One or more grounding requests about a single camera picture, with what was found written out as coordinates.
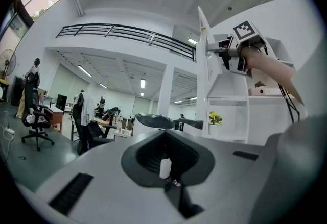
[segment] office chair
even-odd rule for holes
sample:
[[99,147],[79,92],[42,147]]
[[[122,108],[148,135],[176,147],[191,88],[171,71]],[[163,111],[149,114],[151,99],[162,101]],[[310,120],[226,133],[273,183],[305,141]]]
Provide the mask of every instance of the office chair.
[[103,126],[106,128],[105,133],[103,133],[96,122],[91,122],[87,126],[81,125],[83,103],[83,94],[80,93],[77,103],[73,105],[73,117],[78,135],[80,137],[80,141],[77,146],[78,155],[83,154],[85,151],[93,147],[114,142],[112,139],[107,139],[107,135],[110,129],[117,129],[116,126]]
[[[41,112],[42,108],[47,108],[47,106],[39,104],[38,91],[37,89],[33,88],[33,86],[35,86],[35,80],[38,80],[38,78],[35,78],[35,76],[32,74],[32,76],[27,79],[25,83],[25,109],[24,114],[21,118],[22,123],[26,127],[31,126],[34,130],[29,130],[30,135],[22,137],[21,141],[22,143],[25,143],[25,139],[36,137],[36,148],[38,151],[40,151],[41,148],[38,144],[38,138],[48,140],[51,142],[52,145],[54,145],[55,143],[51,139],[43,136],[47,136],[47,133],[43,131],[43,128],[50,128],[51,122],[50,118],[48,118],[44,113]],[[33,114],[35,115],[35,120],[33,123],[28,123],[26,121],[27,116],[30,114],[30,108],[33,109]],[[47,120],[47,122],[38,122],[40,116],[43,116]]]

